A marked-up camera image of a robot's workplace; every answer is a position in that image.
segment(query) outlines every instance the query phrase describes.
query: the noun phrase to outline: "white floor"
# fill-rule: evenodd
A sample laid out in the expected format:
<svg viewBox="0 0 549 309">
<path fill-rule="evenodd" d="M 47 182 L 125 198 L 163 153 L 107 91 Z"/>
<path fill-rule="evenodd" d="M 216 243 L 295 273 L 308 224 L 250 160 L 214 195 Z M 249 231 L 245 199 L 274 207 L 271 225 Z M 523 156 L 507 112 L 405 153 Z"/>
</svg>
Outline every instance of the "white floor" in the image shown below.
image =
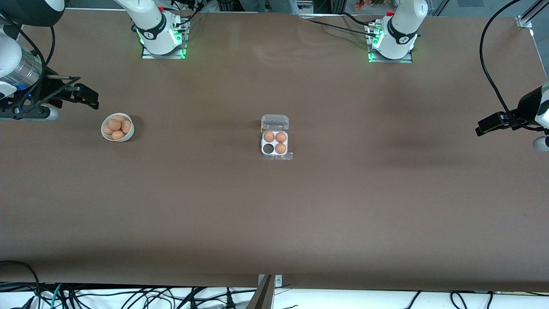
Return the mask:
<svg viewBox="0 0 549 309">
<path fill-rule="evenodd" d="M 171 291 L 176 297 L 185 297 L 190 288 L 174 288 Z M 232 291 L 244 290 L 234 288 Z M 112 294 L 132 290 L 88 290 L 80 294 Z M 197 295 L 199 298 L 208 298 L 224 294 L 226 288 L 207 288 Z M 248 301 L 253 293 L 234 294 L 235 303 Z M 307 290 L 307 289 L 277 289 L 274 296 L 273 309 L 287 309 L 297 305 L 296 309 L 404 309 L 410 303 L 415 292 L 412 291 L 358 291 L 358 290 Z M 488 303 L 488 294 L 461 294 L 468 309 L 485 309 Z M 0 293 L 0 309 L 12 309 L 21 307 L 30 297 L 32 292 L 10 292 Z M 128 295 L 117 296 L 83 296 L 79 298 L 91 309 L 120 309 L 128 299 Z M 132 308 L 141 309 L 144 307 L 143 297 Z M 49 305 L 42 302 L 42 308 L 48 309 Z M 168 301 L 156 299 L 149 305 L 150 309 L 170 309 L 173 304 Z M 199 308 L 217 309 L 223 306 L 221 302 L 210 301 Z M 32 303 L 31 309 L 37 308 L 37 300 Z M 446 292 L 422 292 L 412 306 L 412 309 L 453 309 L 450 302 L 450 293 Z M 549 297 L 547 296 L 523 296 L 523 295 L 501 295 L 495 294 L 490 309 L 543 309 L 549 308 Z"/>
</svg>

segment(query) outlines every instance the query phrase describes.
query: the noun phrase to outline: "egg carton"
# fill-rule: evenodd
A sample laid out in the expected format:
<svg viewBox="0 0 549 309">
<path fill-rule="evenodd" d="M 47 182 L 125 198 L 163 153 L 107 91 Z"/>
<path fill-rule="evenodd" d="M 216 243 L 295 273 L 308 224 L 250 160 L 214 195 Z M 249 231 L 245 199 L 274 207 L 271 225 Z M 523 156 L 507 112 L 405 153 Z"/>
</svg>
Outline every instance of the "egg carton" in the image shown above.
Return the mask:
<svg viewBox="0 0 549 309">
<path fill-rule="evenodd" d="M 279 142 L 280 135 L 284 136 L 284 141 Z M 280 145 L 283 145 L 284 151 L 279 151 Z M 269 159 L 281 159 L 281 160 L 291 160 L 293 159 L 293 153 L 288 152 L 288 133 L 285 131 L 273 131 L 266 130 L 261 134 L 261 153 Z"/>
</svg>

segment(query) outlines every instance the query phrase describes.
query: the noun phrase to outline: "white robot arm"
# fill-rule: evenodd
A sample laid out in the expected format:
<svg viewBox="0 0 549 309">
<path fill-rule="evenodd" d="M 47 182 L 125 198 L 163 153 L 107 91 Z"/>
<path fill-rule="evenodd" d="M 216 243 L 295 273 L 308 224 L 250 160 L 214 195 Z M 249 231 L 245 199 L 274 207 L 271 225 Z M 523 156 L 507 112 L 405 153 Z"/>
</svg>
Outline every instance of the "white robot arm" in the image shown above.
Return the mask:
<svg viewBox="0 0 549 309">
<path fill-rule="evenodd" d="M 167 54 L 182 44 L 181 17 L 161 12 L 153 0 L 114 0 L 130 15 L 145 48 L 157 55 Z"/>
<path fill-rule="evenodd" d="M 533 146 L 539 151 L 549 151 L 549 81 L 523 96 L 516 109 L 509 113 L 497 112 L 478 122 L 476 132 L 483 136 L 496 130 L 518 130 L 523 126 L 536 125 L 534 131 L 544 132 L 534 140 Z"/>
<path fill-rule="evenodd" d="M 381 19 L 382 32 L 372 47 L 385 58 L 404 57 L 413 48 L 417 30 L 428 10 L 425 0 L 401 0 L 393 16 Z"/>
<path fill-rule="evenodd" d="M 170 53 L 182 44 L 177 33 L 183 24 L 180 16 L 161 12 L 153 0 L 115 1 L 129 13 L 150 53 Z M 3 31 L 10 24 L 51 27 L 64 10 L 64 0 L 0 0 L 0 119 L 55 120 L 57 111 L 42 105 L 60 108 L 62 101 L 98 108 L 96 92 L 82 84 L 71 87 L 79 78 L 63 83 L 43 59 Z M 31 100 L 31 106 L 25 100 Z"/>
</svg>

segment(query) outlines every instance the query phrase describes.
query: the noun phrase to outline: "table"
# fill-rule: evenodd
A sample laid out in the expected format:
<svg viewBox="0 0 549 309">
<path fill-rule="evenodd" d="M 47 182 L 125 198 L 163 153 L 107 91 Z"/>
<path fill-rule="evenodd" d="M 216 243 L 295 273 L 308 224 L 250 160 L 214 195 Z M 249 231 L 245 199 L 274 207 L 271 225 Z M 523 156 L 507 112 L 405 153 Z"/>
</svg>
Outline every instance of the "table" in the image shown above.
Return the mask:
<svg viewBox="0 0 549 309">
<path fill-rule="evenodd" d="M 0 258 L 48 282 L 546 289 L 538 134 L 474 132 L 501 109 L 478 60 L 486 21 L 426 18 L 414 63 L 383 64 L 361 35 L 297 16 L 208 14 L 187 59 L 142 60 L 125 12 L 68 11 L 50 66 L 100 108 L 0 124 Z M 26 31 L 49 50 L 48 29 Z M 485 48 L 509 106 L 545 81 L 513 19 Z M 115 112 L 136 126 L 122 144 L 100 134 Z M 262 159 L 267 113 L 289 117 L 292 161 Z"/>
</svg>

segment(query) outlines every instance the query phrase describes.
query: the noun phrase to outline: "mounting plate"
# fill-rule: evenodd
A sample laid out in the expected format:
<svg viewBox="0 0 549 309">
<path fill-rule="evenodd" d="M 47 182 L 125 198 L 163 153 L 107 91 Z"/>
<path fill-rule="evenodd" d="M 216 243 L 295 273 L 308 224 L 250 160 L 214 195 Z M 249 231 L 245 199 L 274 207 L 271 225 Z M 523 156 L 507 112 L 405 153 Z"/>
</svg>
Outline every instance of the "mounting plate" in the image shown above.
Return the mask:
<svg viewBox="0 0 549 309">
<path fill-rule="evenodd" d="M 364 26 L 364 30 L 366 33 L 372 33 L 376 34 L 374 31 L 372 31 L 372 28 L 368 26 Z M 368 46 L 368 61 L 369 62 L 384 62 L 384 63 L 413 63 L 412 61 L 412 51 L 408 51 L 406 56 L 400 58 L 400 59 L 388 59 L 383 57 L 377 49 L 373 48 L 373 41 L 376 39 L 375 37 L 371 37 L 368 35 L 366 36 L 366 45 Z"/>
<path fill-rule="evenodd" d="M 263 280 L 263 277 L 265 277 L 264 274 L 259 275 L 259 278 L 257 279 L 257 285 L 258 286 L 261 284 L 261 281 Z M 274 275 L 274 287 L 275 288 L 282 287 L 282 275 Z"/>
<path fill-rule="evenodd" d="M 149 52 L 145 46 L 143 46 L 143 52 L 141 53 L 142 59 L 185 59 L 185 56 L 187 55 L 187 42 L 189 41 L 189 31 L 191 30 L 191 22 L 186 21 L 187 19 L 182 18 L 183 22 L 185 22 L 183 25 L 181 25 L 181 45 L 177 46 L 173 51 L 163 54 L 163 55 L 157 55 Z"/>
</svg>

